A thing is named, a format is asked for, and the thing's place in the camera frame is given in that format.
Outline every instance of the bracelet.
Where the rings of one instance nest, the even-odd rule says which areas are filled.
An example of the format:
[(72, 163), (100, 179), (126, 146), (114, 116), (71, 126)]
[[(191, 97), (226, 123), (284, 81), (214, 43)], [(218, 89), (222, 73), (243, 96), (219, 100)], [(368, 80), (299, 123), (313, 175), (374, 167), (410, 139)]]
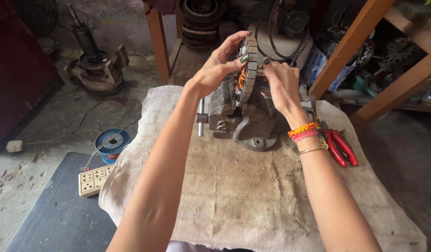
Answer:
[(296, 135), (292, 136), (292, 140), (294, 142), (298, 142), (298, 141), (303, 140), (306, 137), (316, 136), (316, 135), (318, 135), (318, 131), (316, 129), (309, 129), (309, 130), (303, 131), (300, 134), (296, 134)]
[(297, 129), (294, 129), (294, 130), (292, 130), (292, 131), (289, 131), (289, 132), (288, 132), (288, 136), (289, 136), (289, 137), (292, 137), (292, 136), (294, 136), (294, 135), (297, 135), (297, 134), (302, 133), (303, 131), (306, 131), (306, 130), (309, 130), (309, 129), (314, 129), (314, 128), (316, 128), (317, 126), (318, 126), (318, 123), (316, 123), (316, 122), (312, 122), (312, 123), (309, 123), (309, 124), (303, 125), (303, 126), (301, 126), (301, 127), (297, 128)]
[(313, 151), (316, 151), (316, 150), (319, 150), (319, 149), (326, 149), (327, 150), (327, 148), (329, 148), (329, 145), (327, 145), (326, 143), (324, 143), (322, 146), (315, 147), (315, 148), (312, 148), (312, 149), (308, 149), (308, 150), (305, 150), (305, 151), (302, 151), (302, 152), (298, 152), (298, 154), (301, 155), (301, 154), (308, 153), (308, 152), (313, 152)]

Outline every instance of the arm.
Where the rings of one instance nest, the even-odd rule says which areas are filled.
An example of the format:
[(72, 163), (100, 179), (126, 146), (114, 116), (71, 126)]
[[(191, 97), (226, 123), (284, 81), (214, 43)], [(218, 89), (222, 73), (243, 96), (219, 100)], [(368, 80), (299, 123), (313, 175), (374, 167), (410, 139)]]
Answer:
[[(311, 123), (298, 97), (299, 69), (286, 63), (264, 60), (273, 103), (291, 129)], [(297, 143), (304, 151), (321, 146), (318, 136)], [(301, 154), (301, 164), (310, 204), (326, 251), (382, 251), (371, 227), (343, 178), (324, 149)]]
[(175, 226), (198, 102), (247, 57), (226, 62), (247, 31), (231, 35), (186, 83), (153, 146), (107, 252), (166, 251)]

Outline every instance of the red handle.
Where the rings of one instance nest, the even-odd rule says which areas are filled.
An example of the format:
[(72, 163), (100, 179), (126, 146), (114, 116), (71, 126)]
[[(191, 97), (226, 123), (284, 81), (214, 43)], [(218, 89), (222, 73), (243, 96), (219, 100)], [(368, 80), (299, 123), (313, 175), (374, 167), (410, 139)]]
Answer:
[(338, 144), (338, 146), (340, 146), (343, 152), (345, 152), (349, 162), (351, 162), (351, 165), (358, 166), (358, 160), (355, 157), (353, 150), (348, 145), (348, 143), (345, 142), (343, 138), (341, 138), (341, 136), (338, 134), (338, 130), (330, 130), (330, 132), (334, 141)]
[(328, 129), (324, 129), (323, 133), (326, 135), (326, 143), (329, 145), (329, 152), (330, 155), (337, 161), (337, 163), (345, 168), (347, 166), (346, 161), (343, 159), (343, 157), (338, 152), (337, 148), (335, 147), (335, 143), (332, 141), (332, 137), (330, 136), (330, 131)]

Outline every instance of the fingernail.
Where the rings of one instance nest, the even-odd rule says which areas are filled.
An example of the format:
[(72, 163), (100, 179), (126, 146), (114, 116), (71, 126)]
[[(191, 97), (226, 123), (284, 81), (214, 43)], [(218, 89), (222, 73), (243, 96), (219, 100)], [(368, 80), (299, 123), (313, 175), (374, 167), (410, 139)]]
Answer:
[(264, 62), (264, 65), (270, 64), (270, 58), (269, 57), (265, 57), (263, 62)]
[(239, 61), (241, 62), (241, 64), (243, 64), (245, 61), (248, 60), (248, 58), (249, 58), (248, 54), (245, 54), (239, 59)]

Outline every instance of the pink thread bracelet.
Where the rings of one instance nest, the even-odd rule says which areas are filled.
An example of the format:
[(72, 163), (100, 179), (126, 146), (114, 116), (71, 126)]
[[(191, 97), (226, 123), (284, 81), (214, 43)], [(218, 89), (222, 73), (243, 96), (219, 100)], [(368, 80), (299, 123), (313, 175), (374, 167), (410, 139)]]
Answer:
[(298, 142), (298, 141), (303, 140), (306, 137), (315, 136), (315, 135), (318, 135), (318, 131), (316, 129), (309, 129), (309, 130), (301, 132), (300, 134), (292, 136), (292, 140), (294, 142)]

